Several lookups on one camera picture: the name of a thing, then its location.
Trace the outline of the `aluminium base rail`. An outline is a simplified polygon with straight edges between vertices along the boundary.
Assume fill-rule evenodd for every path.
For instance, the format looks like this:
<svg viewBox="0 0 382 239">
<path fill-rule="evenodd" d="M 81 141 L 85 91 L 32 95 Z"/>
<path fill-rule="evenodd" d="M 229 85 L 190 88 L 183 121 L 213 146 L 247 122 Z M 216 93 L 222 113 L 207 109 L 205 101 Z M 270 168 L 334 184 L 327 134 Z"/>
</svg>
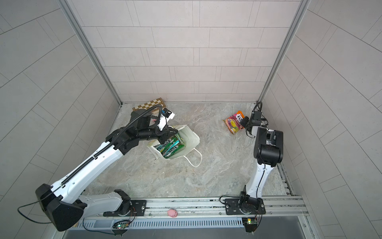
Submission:
<svg viewBox="0 0 382 239">
<path fill-rule="evenodd" d="M 300 196 L 264 196 L 262 213 L 243 214 L 238 199 L 233 197 L 195 198 L 133 198 L 137 216 L 104 216 L 96 214 L 80 220 L 71 229 L 112 231 L 115 222 L 131 220 L 133 229 L 190 229 L 190 228 L 243 228 L 242 218 L 257 218 L 262 223 L 268 218 L 308 216 L 308 209 Z M 167 211 L 175 209 L 176 218 Z"/>
</svg>

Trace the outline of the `green mint packs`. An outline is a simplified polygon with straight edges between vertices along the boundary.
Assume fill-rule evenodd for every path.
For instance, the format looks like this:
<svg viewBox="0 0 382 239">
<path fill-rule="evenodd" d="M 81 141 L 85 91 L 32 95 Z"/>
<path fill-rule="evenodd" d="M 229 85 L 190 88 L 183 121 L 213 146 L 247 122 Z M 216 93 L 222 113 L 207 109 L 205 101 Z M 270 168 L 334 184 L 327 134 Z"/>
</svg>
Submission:
<svg viewBox="0 0 382 239">
<path fill-rule="evenodd" d="M 185 142 L 180 134 L 177 133 L 175 136 L 167 139 L 164 144 L 156 145 L 154 148 L 158 150 L 164 158 L 169 159 L 185 148 Z"/>
</svg>

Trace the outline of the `pink toy on rail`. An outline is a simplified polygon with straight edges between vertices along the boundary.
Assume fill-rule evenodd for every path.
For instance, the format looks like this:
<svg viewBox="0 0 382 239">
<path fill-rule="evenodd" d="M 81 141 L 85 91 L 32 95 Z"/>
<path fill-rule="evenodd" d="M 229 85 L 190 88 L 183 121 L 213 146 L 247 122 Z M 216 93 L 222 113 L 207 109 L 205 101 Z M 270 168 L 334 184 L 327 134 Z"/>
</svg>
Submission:
<svg viewBox="0 0 382 239">
<path fill-rule="evenodd" d="M 178 215 L 178 212 L 175 209 L 170 209 L 167 211 L 167 214 L 171 218 L 176 218 Z"/>
</svg>

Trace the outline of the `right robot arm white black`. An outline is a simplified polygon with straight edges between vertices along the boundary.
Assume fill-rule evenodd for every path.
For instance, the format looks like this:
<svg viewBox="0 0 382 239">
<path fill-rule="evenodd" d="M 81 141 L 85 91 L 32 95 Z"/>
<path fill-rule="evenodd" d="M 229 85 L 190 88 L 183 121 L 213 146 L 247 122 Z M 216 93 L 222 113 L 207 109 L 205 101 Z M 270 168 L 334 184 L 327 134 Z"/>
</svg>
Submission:
<svg viewBox="0 0 382 239">
<path fill-rule="evenodd" d="M 240 193 L 239 208 L 243 214 L 262 213 L 262 192 L 271 171 L 281 163 L 284 156 L 284 133 L 262 125 L 262 112 L 254 110 L 245 117 L 246 128 L 255 137 L 254 158 L 257 160 L 255 173 Z"/>
</svg>

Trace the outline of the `orange Fox's candy bag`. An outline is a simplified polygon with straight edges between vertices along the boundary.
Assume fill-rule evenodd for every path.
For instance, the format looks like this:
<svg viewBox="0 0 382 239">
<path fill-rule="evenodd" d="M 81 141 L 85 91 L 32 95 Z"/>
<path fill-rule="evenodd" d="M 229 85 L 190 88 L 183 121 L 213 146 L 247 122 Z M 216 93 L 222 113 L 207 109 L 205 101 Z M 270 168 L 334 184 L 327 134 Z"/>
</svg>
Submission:
<svg viewBox="0 0 382 239">
<path fill-rule="evenodd" d="M 240 130 L 244 129 L 244 126 L 241 124 L 241 121 L 244 119 L 244 117 L 244 114 L 241 111 L 238 111 L 237 113 L 225 119 L 224 123 L 232 134 L 236 134 Z"/>
</svg>

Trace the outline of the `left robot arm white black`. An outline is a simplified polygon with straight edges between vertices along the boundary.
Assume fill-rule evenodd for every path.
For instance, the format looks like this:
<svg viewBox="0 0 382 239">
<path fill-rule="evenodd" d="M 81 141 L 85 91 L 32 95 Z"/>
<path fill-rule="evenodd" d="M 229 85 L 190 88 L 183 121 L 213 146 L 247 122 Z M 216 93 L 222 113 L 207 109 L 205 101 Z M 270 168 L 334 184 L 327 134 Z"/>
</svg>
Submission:
<svg viewBox="0 0 382 239">
<path fill-rule="evenodd" d="M 85 161 L 52 185 L 42 184 L 35 191 L 42 211 L 62 232 L 79 220 L 100 213 L 125 216 L 131 213 L 130 197 L 116 189 L 111 193 L 83 196 L 83 191 L 111 164 L 139 145 L 156 139 L 161 144 L 178 133 L 167 125 L 174 113 L 161 105 L 131 113 L 130 122 L 108 135 L 101 146 Z"/>
</svg>

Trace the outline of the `left green circuit board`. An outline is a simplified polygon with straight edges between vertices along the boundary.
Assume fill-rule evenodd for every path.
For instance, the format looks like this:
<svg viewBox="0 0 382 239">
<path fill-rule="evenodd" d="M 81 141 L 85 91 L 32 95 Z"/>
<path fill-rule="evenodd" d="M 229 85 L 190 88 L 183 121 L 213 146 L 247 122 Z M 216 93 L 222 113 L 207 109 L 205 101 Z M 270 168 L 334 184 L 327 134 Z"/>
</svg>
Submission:
<svg viewBox="0 0 382 239">
<path fill-rule="evenodd" d="M 131 220 L 117 221 L 113 224 L 112 229 L 113 230 L 127 230 L 129 228 L 130 223 L 131 223 Z"/>
</svg>

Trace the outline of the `wooden chessboard box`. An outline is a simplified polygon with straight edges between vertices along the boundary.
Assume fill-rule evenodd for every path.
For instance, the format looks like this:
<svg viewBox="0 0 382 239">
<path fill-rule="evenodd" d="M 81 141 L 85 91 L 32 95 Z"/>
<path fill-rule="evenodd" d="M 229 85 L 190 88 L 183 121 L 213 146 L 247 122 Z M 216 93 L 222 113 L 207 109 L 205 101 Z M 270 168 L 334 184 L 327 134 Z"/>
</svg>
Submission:
<svg viewBox="0 0 382 239">
<path fill-rule="evenodd" d="M 137 107 L 134 107 L 132 110 L 133 112 L 135 111 L 139 111 L 139 110 L 148 110 L 149 108 L 155 106 L 155 105 L 161 105 L 162 106 L 162 109 L 164 109 L 166 107 L 164 101 L 162 100 L 162 98 L 158 98 L 158 99 L 155 99 L 155 100 L 152 100 L 150 102 L 147 102 L 147 103 L 144 103 L 144 104 L 141 104 Z"/>
</svg>

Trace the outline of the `right circuit board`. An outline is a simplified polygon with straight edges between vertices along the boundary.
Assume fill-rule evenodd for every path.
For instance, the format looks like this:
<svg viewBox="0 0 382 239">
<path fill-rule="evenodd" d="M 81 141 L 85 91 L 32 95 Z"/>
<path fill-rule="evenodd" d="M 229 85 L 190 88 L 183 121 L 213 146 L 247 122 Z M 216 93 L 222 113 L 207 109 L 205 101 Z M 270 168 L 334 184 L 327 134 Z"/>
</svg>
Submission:
<svg viewBox="0 0 382 239">
<path fill-rule="evenodd" d="M 259 221 L 257 218 L 242 218 L 242 224 L 244 226 L 245 232 L 253 233 L 257 230 Z"/>
</svg>

